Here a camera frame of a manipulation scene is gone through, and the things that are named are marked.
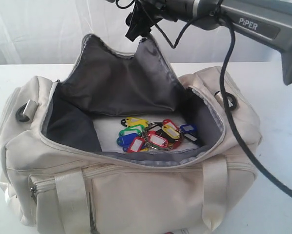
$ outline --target gray bag lining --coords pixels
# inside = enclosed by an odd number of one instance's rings
[[[118,87],[124,90],[115,92]],[[133,163],[161,167],[184,164],[209,150],[223,132],[216,112],[194,92],[180,84],[151,38],[141,41],[134,56],[123,57],[98,37],[86,36],[75,68],[55,90],[42,133],[62,145]],[[205,146],[173,153],[102,152],[92,121],[96,115],[173,112],[197,126]]]

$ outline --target bag handle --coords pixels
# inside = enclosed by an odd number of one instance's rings
[[[90,215],[82,170],[55,176],[60,215],[66,234],[90,234]]]
[[[210,231],[223,221],[227,210],[228,169],[225,156],[203,161],[204,202],[202,220]]]

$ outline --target white duffel bag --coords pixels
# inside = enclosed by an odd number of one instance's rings
[[[220,67],[177,78],[153,38],[135,55],[87,35],[65,81],[33,77],[6,103],[0,186],[24,225],[41,234],[211,233],[256,179],[219,91]],[[228,73],[237,128],[255,153],[259,118]],[[125,153],[121,119],[193,123],[204,143]]]

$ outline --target white table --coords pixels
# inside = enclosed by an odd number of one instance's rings
[[[177,75],[196,72],[219,63],[174,64]],[[0,66],[0,113],[17,86],[32,76],[65,79],[72,65]],[[257,157],[292,188],[292,85],[282,82],[280,62],[231,63],[228,71],[261,117],[264,139]],[[21,225],[5,205],[0,190],[0,234],[36,234]],[[227,215],[216,234],[292,234],[292,199],[261,174],[240,203]]]

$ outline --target white backdrop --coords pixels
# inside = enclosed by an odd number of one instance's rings
[[[129,12],[104,0],[0,0],[0,64],[74,63],[87,33],[95,33],[116,50],[134,52],[138,40],[125,38]],[[160,22],[173,41],[183,25]],[[230,40],[226,28],[207,32],[192,26],[172,50],[158,31],[153,34],[170,62],[220,62]],[[237,35],[231,61],[279,58],[272,49]]]

